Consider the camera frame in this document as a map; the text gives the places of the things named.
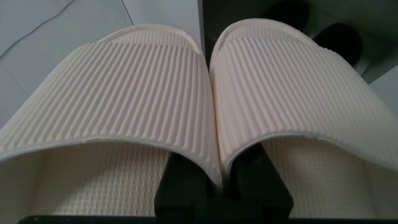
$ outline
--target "white tile floor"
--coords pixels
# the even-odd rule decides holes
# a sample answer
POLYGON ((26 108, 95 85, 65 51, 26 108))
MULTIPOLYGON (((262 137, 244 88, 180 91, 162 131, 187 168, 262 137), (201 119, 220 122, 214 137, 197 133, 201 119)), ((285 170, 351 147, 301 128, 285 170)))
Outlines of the white tile floor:
MULTIPOLYGON (((71 0, 0 2, 0 52, 71 0)), ((121 1, 76 0, 0 59, 0 128, 72 50, 131 26, 121 1)))

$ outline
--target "black surface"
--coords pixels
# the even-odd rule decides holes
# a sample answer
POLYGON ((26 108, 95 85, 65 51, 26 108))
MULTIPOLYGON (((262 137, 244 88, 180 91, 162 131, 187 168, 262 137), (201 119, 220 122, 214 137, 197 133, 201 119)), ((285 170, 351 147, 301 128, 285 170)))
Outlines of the black surface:
POLYGON ((283 22, 298 30, 303 30, 309 14, 307 3, 299 0, 286 0, 271 6, 263 18, 283 22))
POLYGON ((207 175, 194 162, 171 154, 155 195, 156 217, 167 223, 188 222, 193 204, 214 195, 209 185, 207 175))
POLYGON ((34 215, 26 217, 18 224, 153 224, 155 217, 101 217, 79 215, 34 215))
POLYGON ((261 143, 235 159, 228 191, 233 199, 257 202, 265 220, 288 219, 294 204, 261 143))
POLYGON ((345 24, 333 24, 323 29, 314 41, 321 47, 332 50, 351 66, 355 65, 363 51, 359 33, 345 24))

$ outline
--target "slide sandal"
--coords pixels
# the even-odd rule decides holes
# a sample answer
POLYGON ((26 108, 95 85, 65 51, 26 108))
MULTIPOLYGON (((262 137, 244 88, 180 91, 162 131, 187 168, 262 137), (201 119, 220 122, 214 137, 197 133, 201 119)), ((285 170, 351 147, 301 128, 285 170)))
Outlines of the slide sandal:
POLYGON ((1 222, 154 216, 169 151, 196 162, 221 188, 198 44, 173 27, 139 25, 81 46, 0 132, 1 222))
POLYGON ((398 122, 339 55, 283 23, 247 19, 221 34, 210 77, 222 172, 263 142, 292 217, 375 216, 364 160, 398 170, 398 122))

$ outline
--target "ribbed texture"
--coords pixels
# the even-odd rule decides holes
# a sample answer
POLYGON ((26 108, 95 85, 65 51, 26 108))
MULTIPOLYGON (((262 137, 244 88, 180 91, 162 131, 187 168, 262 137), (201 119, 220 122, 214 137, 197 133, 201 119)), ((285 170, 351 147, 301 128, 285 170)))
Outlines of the ribbed texture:
POLYGON ((49 151, 30 214, 155 216, 168 158, 166 150, 114 142, 49 151))
POLYGON ((139 30, 117 37, 112 43, 180 46, 194 50, 186 38, 166 30, 139 30))
POLYGON ((365 162, 300 137, 263 144, 294 199, 291 218, 376 218, 365 162))
POLYGON ((181 153, 221 186, 204 58, 166 45, 82 46, 3 127, 0 157, 94 140, 181 153))
POLYGON ((240 38, 256 38, 256 37, 261 37, 265 39, 301 42, 298 41, 296 36, 294 36, 293 34, 284 32, 281 29, 276 29, 273 27, 266 27, 266 26, 257 26, 257 25, 242 26, 235 29, 232 33, 226 36, 225 42, 231 42, 232 40, 240 38))
POLYGON ((220 156, 227 173, 251 144, 285 135, 326 139, 398 169, 396 118, 334 52, 240 38, 224 43, 212 60, 220 156))

